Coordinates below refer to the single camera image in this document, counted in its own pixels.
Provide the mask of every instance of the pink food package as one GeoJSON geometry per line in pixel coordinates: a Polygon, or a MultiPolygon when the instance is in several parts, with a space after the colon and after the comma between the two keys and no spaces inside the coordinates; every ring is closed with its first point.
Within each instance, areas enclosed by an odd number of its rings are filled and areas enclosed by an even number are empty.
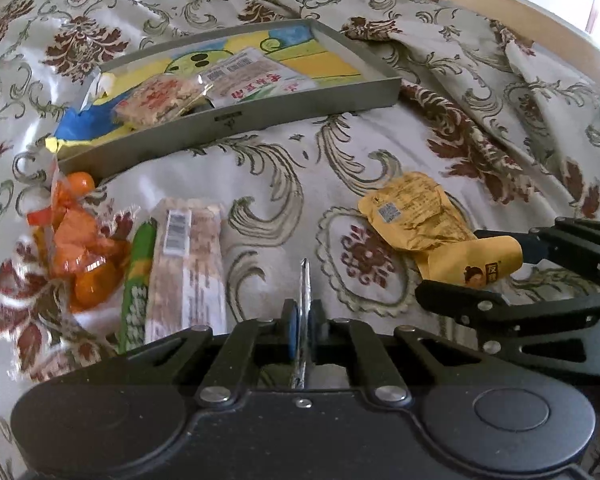
{"type": "Polygon", "coordinates": [[[172,121],[203,98],[210,86],[177,74],[155,75],[113,108],[114,121],[136,130],[172,121]]]}

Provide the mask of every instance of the green tube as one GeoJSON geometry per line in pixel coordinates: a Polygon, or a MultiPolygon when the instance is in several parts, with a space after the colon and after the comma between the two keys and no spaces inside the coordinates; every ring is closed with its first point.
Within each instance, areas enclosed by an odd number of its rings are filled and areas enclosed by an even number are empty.
{"type": "Polygon", "coordinates": [[[122,323],[118,337],[118,353],[123,354],[144,344],[144,321],[149,293],[149,276],[154,259],[158,222],[150,218],[136,231],[131,244],[129,268],[122,297],[122,323]]]}

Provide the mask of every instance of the floral fabric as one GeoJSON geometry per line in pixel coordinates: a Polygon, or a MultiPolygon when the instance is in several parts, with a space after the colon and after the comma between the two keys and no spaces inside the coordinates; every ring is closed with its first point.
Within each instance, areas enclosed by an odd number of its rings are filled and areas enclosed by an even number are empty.
{"type": "MultiPolygon", "coordinates": [[[[165,196],[224,203],[229,325],[275,317],[308,257],[331,317],[377,332],[415,324],[472,345],[424,312],[415,264],[356,204],[403,171],[436,179],[471,228],[526,232],[556,216],[600,219],[600,88],[502,24],[431,0],[13,0],[0,8],[0,480],[24,464],[8,426],[33,381],[112,353],[103,312],[67,313],[24,215],[48,197],[51,134],[98,63],[187,34],[315,18],[404,77],[391,108],[280,124],[141,164],[88,197],[107,234],[165,196]]],[[[497,284],[512,303],[590,294],[548,265],[497,284]]],[[[600,449],[600,440],[594,443],[600,449]]]]}

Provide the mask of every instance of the metal rod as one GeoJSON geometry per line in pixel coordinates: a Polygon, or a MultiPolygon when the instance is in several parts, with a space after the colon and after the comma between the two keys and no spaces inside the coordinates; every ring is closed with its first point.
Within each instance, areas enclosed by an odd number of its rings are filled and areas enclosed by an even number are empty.
{"type": "Polygon", "coordinates": [[[298,330],[296,336],[296,357],[291,387],[304,389],[307,370],[311,365],[309,342],[309,311],[311,309],[311,277],[309,261],[305,258],[300,265],[300,295],[298,301],[298,330]]]}

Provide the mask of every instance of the cartoon face logo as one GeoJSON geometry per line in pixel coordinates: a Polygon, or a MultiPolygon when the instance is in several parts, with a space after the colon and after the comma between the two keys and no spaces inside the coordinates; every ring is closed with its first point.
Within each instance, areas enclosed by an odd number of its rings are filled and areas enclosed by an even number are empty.
{"type": "Polygon", "coordinates": [[[174,59],[165,69],[166,73],[179,75],[193,75],[206,70],[220,60],[233,54],[227,50],[207,50],[206,52],[189,52],[178,59],[174,59]]]}

